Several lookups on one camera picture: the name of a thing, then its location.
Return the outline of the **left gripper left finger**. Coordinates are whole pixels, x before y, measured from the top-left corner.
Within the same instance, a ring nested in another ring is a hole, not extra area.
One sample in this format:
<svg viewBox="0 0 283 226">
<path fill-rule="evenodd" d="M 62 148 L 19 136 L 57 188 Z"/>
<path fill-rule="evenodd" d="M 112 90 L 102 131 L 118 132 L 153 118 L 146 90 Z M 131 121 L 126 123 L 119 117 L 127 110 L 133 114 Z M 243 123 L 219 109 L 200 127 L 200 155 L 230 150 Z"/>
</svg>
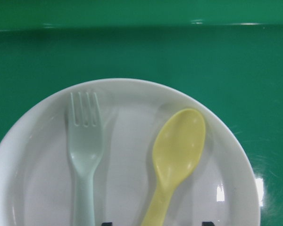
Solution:
<svg viewBox="0 0 283 226">
<path fill-rule="evenodd" d="M 104 222 L 101 226 L 112 226 L 112 222 Z"/>
</svg>

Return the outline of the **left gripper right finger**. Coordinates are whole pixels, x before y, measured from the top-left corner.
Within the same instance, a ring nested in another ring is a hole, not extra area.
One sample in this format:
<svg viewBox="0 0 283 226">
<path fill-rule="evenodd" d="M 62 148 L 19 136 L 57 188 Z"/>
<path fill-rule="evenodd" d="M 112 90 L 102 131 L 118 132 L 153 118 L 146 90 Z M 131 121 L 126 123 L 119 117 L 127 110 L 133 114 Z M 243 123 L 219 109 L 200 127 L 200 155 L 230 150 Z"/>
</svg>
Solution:
<svg viewBox="0 0 283 226">
<path fill-rule="evenodd" d="M 212 221 L 203 221 L 201 226 L 215 226 L 215 224 Z"/>
</svg>

